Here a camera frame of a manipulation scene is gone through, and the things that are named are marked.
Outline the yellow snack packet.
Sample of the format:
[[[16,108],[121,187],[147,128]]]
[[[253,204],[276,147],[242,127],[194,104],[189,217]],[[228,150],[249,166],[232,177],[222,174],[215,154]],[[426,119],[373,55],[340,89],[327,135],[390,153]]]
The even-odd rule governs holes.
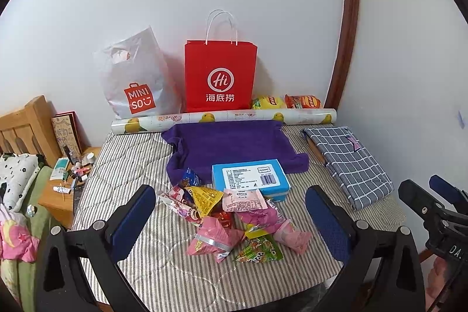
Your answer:
[[[204,218],[222,200],[224,193],[216,189],[189,186],[186,191],[192,196],[199,215]]]

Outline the magenta snack packet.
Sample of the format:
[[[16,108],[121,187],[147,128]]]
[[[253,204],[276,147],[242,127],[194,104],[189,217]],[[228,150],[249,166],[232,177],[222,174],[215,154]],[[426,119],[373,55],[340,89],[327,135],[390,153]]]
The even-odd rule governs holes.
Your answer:
[[[212,216],[205,216],[201,227],[189,244],[186,253],[189,256],[214,254],[215,261],[224,261],[244,238],[244,231],[226,229]]]

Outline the green candy packet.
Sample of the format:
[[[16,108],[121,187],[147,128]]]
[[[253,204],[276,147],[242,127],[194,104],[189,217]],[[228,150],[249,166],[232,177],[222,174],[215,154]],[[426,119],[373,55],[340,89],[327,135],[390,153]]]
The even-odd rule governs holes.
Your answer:
[[[235,261],[242,263],[266,263],[282,259],[283,253],[271,235],[250,239],[235,257]]]

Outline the light pink Wolong snack packet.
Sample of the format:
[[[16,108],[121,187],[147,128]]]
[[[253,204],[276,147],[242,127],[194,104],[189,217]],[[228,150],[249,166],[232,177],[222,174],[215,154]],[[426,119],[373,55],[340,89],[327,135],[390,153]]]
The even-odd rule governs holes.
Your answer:
[[[258,189],[224,189],[222,209],[226,212],[247,212],[267,209],[266,201]]]

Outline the pink cartoon snack packet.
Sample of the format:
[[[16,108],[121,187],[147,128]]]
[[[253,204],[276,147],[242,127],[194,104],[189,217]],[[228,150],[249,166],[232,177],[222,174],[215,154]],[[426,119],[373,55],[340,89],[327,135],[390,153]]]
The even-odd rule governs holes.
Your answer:
[[[156,196],[158,196],[159,200],[174,213],[187,222],[197,227],[202,224],[202,217],[195,207],[194,200],[184,188],[180,188],[176,185],[167,192],[157,191]]]

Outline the grey checked fabric pouch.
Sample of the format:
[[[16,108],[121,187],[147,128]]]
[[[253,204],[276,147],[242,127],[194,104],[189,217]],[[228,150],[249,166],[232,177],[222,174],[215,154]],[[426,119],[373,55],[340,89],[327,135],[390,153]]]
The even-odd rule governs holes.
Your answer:
[[[325,169],[354,210],[379,202],[394,191],[385,170],[348,127],[308,127],[303,134],[318,149]]]

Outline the striped quilted mattress cover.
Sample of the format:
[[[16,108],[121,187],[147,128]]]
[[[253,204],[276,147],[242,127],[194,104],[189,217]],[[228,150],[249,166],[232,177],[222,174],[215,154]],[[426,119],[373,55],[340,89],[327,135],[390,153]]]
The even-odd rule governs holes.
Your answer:
[[[110,134],[87,181],[73,227],[87,229],[126,204],[142,185],[166,191],[172,149],[158,133]],[[300,230],[312,233],[307,250],[284,248],[280,261],[240,263],[233,256],[190,256],[196,227],[157,203],[131,253],[119,266],[150,311],[237,311],[289,297],[323,283],[340,269],[305,207],[308,187],[319,185],[332,202],[350,209],[344,194],[315,157],[305,173],[288,177],[291,190],[278,206]]]

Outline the blue snack packet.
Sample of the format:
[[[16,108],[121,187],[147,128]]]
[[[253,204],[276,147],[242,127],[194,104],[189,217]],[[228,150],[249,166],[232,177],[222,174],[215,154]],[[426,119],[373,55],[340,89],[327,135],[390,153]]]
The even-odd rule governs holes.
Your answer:
[[[183,173],[182,179],[178,183],[178,186],[180,188],[201,186],[201,185],[202,185],[202,180],[191,168],[186,169],[186,171]]]

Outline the white cream tube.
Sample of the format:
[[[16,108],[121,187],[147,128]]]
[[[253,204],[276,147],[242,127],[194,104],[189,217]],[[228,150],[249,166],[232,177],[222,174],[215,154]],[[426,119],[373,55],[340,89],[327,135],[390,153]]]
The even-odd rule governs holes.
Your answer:
[[[54,186],[52,188],[52,190],[54,192],[58,192],[58,193],[61,193],[61,194],[70,194],[70,192],[71,192],[70,188],[65,188],[65,187],[60,187],[60,186]]]

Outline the wooden nightstand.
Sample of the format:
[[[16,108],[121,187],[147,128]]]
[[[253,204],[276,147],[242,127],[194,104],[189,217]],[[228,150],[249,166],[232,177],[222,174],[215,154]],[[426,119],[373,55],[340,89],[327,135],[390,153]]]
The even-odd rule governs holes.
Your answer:
[[[83,183],[79,182],[78,178],[69,175],[69,169],[71,169],[71,163],[67,157],[56,160],[40,194],[38,204],[44,207],[57,222],[71,229],[75,214],[74,191],[77,191]],[[71,192],[70,194],[54,192],[52,190],[54,186],[70,188]]]

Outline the blue tissue box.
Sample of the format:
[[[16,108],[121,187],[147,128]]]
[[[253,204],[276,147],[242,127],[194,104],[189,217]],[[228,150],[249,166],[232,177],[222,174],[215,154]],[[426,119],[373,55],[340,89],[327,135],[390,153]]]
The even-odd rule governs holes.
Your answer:
[[[212,184],[219,191],[258,189],[274,201],[284,201],[290,192],[290,183],[277,159],[213,165]]]

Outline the purple towel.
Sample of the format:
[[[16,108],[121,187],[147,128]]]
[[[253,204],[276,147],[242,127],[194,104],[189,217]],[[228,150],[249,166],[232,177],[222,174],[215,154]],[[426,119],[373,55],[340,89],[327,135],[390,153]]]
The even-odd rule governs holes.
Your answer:
[[[209,184],[216,164],[276,159],[286,174],[309,169],[309,156],[293,149],[282,124],[274,120],[177,124],[162,138],[173,149],[167,163],[172,185],[187,169]]]

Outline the duck print wrapping roll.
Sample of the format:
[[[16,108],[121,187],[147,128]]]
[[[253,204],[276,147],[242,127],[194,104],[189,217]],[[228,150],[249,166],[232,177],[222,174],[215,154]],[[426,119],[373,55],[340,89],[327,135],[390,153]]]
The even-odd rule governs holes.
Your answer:
[[[275,120],[289,125],[335,123],[333,108],[245,109],[217,112],[188,112],[160,116],[140,116],[111,123],[115,135],[164,132],[176,124]]]

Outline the brown framed notebook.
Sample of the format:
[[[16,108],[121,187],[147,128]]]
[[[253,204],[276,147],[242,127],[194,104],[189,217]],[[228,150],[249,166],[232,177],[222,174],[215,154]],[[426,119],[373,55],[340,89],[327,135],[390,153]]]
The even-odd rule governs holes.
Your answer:
[[[56,114],[51,118],[51,125],[59,149],[63,155],[66,155],[65,146],[76,157],[82,154],[82,144],[78,134],[76,114],[74,111]]]

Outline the pink star plush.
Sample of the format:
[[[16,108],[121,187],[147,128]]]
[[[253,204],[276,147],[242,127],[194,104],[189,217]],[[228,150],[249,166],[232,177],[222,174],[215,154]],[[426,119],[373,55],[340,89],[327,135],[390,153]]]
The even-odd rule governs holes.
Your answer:
[[[26,217],[1,204],[1,259],[34,263],[40,239],[29,232]]]

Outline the white spotted pillow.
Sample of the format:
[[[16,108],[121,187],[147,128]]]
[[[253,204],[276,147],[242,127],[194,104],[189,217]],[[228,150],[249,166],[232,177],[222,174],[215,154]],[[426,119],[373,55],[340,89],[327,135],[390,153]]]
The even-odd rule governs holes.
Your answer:
[[[18,212],[40,172],[40,157],[36,154],[2,154],[0,165],[1,203],[8,211]]]

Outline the white Miniso plastic bag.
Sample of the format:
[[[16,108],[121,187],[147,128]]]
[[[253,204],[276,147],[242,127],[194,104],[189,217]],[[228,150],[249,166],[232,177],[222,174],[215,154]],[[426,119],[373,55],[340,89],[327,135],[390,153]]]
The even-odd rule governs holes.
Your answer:
[[[117,119],[181,111],[181,98],[150,27],[96,51],[94,62]]]

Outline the orange chips bag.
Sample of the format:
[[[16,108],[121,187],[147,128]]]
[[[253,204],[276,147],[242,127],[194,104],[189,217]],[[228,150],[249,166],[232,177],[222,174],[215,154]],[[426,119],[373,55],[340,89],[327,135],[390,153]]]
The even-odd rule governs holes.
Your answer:
[[[313,95],[288,95],[284,97],[287,108],[312,109],[320,108],[321,100]]]

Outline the wooden bed headboard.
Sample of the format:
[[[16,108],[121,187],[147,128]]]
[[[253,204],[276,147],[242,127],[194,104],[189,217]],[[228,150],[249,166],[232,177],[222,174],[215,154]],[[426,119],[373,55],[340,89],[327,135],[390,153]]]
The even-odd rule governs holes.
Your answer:
[[[1,153],[39,154],[49,167],[53,167],[61,157],[61,151],[51,117],[51,108],[44,95],[1,116]]]

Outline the yellow chips bag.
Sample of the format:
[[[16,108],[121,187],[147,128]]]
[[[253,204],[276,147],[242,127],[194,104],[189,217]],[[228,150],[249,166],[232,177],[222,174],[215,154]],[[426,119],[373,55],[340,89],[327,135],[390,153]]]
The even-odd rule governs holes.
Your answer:
[[[252,109],[280,109],[287,108],[284,100],[279,96],[258,96],[252,100]]]

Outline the red paper Haidilao bag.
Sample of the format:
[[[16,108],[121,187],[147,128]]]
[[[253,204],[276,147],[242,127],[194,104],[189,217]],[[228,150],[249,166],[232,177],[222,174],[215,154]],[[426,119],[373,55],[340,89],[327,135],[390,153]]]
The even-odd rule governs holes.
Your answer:
[[[229,40],[212,40],[209,33],[217,17],[228,18],[233,31]],[[214,9],[206,21],[205,38],[188,40],[184,51],[187,112],[247,109],[250,107],[257,46],[238,40],[233,15]]]

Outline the brown wooden door frame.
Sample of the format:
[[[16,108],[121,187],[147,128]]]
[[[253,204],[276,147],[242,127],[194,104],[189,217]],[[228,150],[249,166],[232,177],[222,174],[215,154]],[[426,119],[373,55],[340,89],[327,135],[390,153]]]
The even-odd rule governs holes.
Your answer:
[[[359,21],[359,7],[360,0],[343,0],[340,38],[325,101],[326,108],[338,109],[343,96],[355,47],[355,37]]]

